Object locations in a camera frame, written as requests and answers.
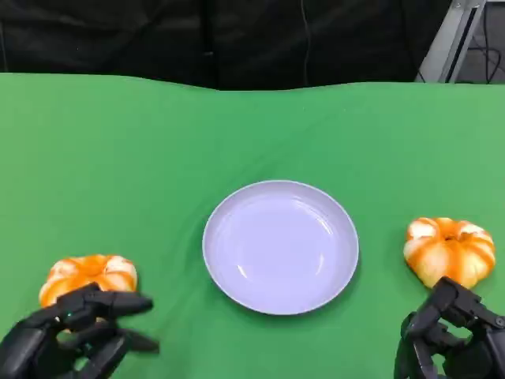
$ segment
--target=plate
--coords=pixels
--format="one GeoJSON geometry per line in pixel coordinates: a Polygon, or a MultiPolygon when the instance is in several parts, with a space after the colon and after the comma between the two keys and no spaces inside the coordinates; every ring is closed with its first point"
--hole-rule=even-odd
{"type": "Polygon", "coordinates": [[[325,192],[274,180],[227,197],[205,226],[205,264],[235,302],[261,313],[309,312],[349,283],[359,255],[356,228],[325,192]]]}

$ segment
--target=green tablecloth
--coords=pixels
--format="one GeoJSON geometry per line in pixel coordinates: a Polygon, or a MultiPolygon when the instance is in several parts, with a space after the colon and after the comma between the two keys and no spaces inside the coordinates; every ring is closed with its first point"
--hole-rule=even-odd
{"type": "Polygon", "coordinates": [[[354,84],[214,92],[125,77],[0,76],[0,332],[37,308],[65,256],[131,258],[155,310],[127,324],[162,354],[120,378],[390,378],[400,322],[427,291],[406,267],[413,218],[489,229],[476,291],[505,313],[505,88],[354,84]],[[353,218],[358,270],[323,309],[269,317],[211,282],[200,241],[231,191],[288,178],[353,218]]]}

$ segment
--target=pumpkin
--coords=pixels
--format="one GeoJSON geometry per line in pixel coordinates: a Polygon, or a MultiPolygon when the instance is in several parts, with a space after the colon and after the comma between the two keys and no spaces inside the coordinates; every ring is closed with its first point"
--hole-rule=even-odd
{"type": "Polygon", "coordinates": [[[426,287],[448,276],[471,288],[495,267],[491,235],[468,221],[447,217],[414,220],[407,230],[403,255],[426,287]]]}
{"type": "Polygon", "coordinates": [[[135,291],[137,271],[133,263],[119,255],[91,255],[66,258],[54,264],[39,293],[42,307],[58,296],[96,282],[102,291],[135,291]]]}

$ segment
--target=black curtain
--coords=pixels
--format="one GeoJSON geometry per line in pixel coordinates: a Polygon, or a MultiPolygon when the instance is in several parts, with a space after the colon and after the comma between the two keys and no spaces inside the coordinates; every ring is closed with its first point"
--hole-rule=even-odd
{"type": "Polygon", "coordinates": [[[221,89],[412,81],[450,3],[0,0],[0,48],[13,72],[221,89]]]}

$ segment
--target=black wire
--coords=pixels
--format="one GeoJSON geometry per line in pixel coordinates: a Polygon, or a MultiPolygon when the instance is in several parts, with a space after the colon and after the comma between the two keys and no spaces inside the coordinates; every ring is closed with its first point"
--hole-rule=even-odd
{"type": "Polygon", "coordinates": [[[486,64],[485,64],[485,77],[486,77],[486,84],[489,84],[491,82],[489,78],[489,39],[488,39],[488,6],[484,4],[484,10],[483,12],[483,19],[482,19],[482,28],[484,29],[484,44],[485,44],[485,57],[486,57],[486,64]]]}
{"type": "Polygon", "coordinates": [[[3,35],[3,23],[0,20],[0,47],[2,48],[2,61],[4,73],[9,72],[9,65],[7,64],[6,40],[3,35]]]}
{"type": "Polygon", "coordinates": [[[410,65],[417,72],[423,83],[426,83],[425,77],[423,76],[419,66],[417,66],[416,64],[416,59],[414,57],[413,51],[410,49],[409,31],[407,28],[406,11],[405,6],[403,5],[403,0],[398,0],[398,7],[400,9],[400,18],[401,18],[400,22],[402,24],[403,43],[405,45],[406,53],[409,56],[410,65]]]}
{"type": "MultiPolygon", "coordinates": [[[[471,47],[468,49],[469,51],[480,51],[484,57],[486,56],[486,53],[485,53],[485,47],[471,47]]],[[[500,64],[502,62],[502,53],[500,50],[498,49],[495,49],[494,47],[489,47],[488,48],[488,59],[487,61],[491,62],[495,68],[493,69],[493,71],[491,72],[491,76],[489,77],[489,79],[486,79],[486,84],[491,84],[492,80],[494,79],[496,73],[498,72],[498,70],[501,70],[502,72],[505,73],[505,69],[503,69],[500,64]],[[496,53],[496,57],[497,57],[497,60],[494,61],[493,59],[491,59],[491,57],[489,56],[489,52],[492,52],[492,53],[496,53]]]]}
{"type": "MultiPolygon", "coordinates": [[[[471,47],[469,50],[470,51],[480,51],[484,56],[485,56],[485,47],[481,46],[477,40],[475,39],[475,37],[473,37],[473,43],[475,44],[475,46],[477,47],[471,47]]],[[[494,47],[489,47],[488,48],[489,51],[492,51],[494,53],[496,53],[497,55],[497,60],[495,61],[494,59],[491,59],[491,57],[489,57],[489,54],[488,54],[488,60],[493,64],[495,65],[495,69],[492,71],[491,73],[491,76],[489,78],[489,83],[491,83],[491,81],[493,80],[493,78],[495,77],[496,75],[496,72],[498,70],[500,70],[502,73],[505,73],[505,68],[503,68],[500,63],[502,61],[502,52],[498,49],[495,49],[494,47]]]]}
{"type": "Polygon", "coordinates": [[[310,35],[310,27],[307,21],[307,14],[305,13],[304,0],[300,0],[301,18],[303,20],[303,25],[305,27],[305,38],[307,39],[307,49],[305,50],[305,58],[303,60],[303,85],[304,87],[309,86],[309,55],[310,49],[312,47],[312,36],[310,35]]]}

